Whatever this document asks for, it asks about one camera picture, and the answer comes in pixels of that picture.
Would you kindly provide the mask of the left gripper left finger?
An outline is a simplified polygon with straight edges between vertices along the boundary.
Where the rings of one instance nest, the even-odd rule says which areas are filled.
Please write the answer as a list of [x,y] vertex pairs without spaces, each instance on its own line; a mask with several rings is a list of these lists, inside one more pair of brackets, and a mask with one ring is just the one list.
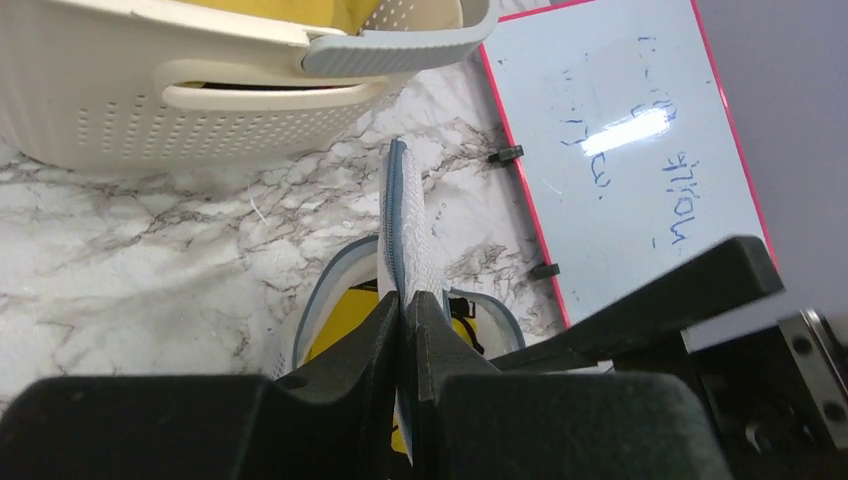
[[53,377],[1,420],[5,479],[385,479],[400,302],[293,372]]

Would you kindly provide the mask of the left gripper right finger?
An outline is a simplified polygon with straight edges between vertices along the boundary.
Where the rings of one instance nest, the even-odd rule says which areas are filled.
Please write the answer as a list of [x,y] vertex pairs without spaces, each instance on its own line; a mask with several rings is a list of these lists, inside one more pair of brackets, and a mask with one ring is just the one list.
[[663,374],[503,373],[416,293],[404,427],[417,479],[727,479],[694,393]]

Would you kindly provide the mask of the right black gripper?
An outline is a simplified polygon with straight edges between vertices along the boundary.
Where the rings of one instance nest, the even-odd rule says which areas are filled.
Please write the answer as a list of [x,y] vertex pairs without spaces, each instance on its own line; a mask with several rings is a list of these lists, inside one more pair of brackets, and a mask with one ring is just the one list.
[[804,309],[694,353],[679,333],[784,290],[763,241],[734,236],[492,363],[553,372],[627,354],[614,360],[617,371],[674,375],[699,396],[735,478],[844,479],[846,314]]

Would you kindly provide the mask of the yellow bra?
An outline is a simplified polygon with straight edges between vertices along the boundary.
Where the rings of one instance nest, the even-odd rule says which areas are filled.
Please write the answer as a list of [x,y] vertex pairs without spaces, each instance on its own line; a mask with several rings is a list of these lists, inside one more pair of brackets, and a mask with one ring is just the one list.
[[[331,301],[330,313],[323,314],[324,320],[320,320],[317,327],[311,331],[304,326],[300,332],[299,347],[306,347],[305,353],[299,353],[298,367],[305,365],[315,357],[321,355],[339,340],[350,334],[358,328],[361,323],[367,318],[370,312],[378,305],[380,295],[377,291],[377,281],[372,279],[352,287],[347,287],[342,292],[338,300]],[[449,297],[449,324],[452,329],[459,334],[460,338],[468,346],[471,346],[480,354],[485,354],[489,351],[493,352],[494,347],[487,347],[480,339],[482,329],[482,313],[478,315],[476,304],[473,301],[466,300],[463,297]],[[393,453],[403,454],[406,456],[409,448],[405,444],[405,439],[400,425],[400,413],[397,407],[397,387],[392,386],[392,401],[393,401],[393,420],[390,437],[390,447]],[[302,428],[308,431],[312,437],[317,436],[319,439],[327,431],[334,436],[338,430],[330,420],[319,419],[315,414],[310,414],[308,421],[302,421]]]

